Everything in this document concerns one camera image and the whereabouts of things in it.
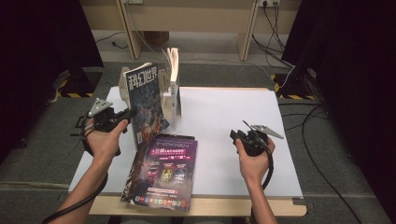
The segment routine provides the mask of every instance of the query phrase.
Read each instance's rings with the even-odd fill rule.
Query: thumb
[[[111,132],[120,135],[126,129],[126,126],[128,126],[128,120],[123,119]]]
[[[242,143],[241,139],[236,138],[235,146],[236,146],[236,149],[238,150],[239,156],[246,156],[247,155],[247,153],[245,151],[244,144]]]

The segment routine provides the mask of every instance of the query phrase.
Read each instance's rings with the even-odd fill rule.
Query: black curtain
[[[322,12],[332,6],[337,6],[333,14],[323,18]],[[303,0],[283,57],[301,64],[303,72],[310,67],[318,73],[319,88],[338,132],[394,223],[395,12],[392,0],[375,4]],[[318,32],[319,27],[326,27],[327,34]]]
[[[2,161],[28,134],[57,76],[103,63],[78,0],[7,0],[0,8]]]

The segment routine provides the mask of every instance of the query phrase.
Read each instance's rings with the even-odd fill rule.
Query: forearm
[[[262,223],[277,223],[276,217],[268,203],[262,186],[260,183],[249,184],[247,183],[247,190],[250,195],[250,200],[253,207],[254,217],[256,222]]]
[[[58,211],[79,203],[93,194],[105,179],[110,164],[111,161],[93,161]],[[51,223],[85,223],[92,204],[93,200],[64,216],[56,218]]]

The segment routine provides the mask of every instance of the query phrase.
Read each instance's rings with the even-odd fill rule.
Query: hand
[[[87,125],[93,124],[93,119],[88,120]],[[102,133],[97,130],[85,131],[88,144],[95,160],[111,161],[119,149],[119,138],[122,131],[126,129],[128,120],[121,121],[110,133]]]
[[[263,152],[257,157],[249,157],[240,139],[236,139],[235,145],[238,149],[241,175],[244,177],[245,182],[247,185],[261,185],[265,172],[268,170],[269,161],[267,154]],[[270,137],[268,137],[267,146],[273,153],[275,144]]]

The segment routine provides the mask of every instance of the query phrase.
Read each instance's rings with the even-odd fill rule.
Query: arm
[[[268,170],[268,158],[265,152],[257,157],[249,157],[239,139],[235,141],[239,154],[241,175],[247,184],[247,190],[257,223],[277,223],[270,204],[262,189],[262,179]],[[274,152],[275,144],[268,137],[268,148]]]
[[[127,120],[123,120],[110,133],[101,133],[99,131],[89,133],[87,138],[93,152],[92,163],[58,211],[81,202],[99,188],[119,148],[120,134],[127,125]],[[93,200],[64,216],[54,219],[51,223],[85,223],[92,204]]]

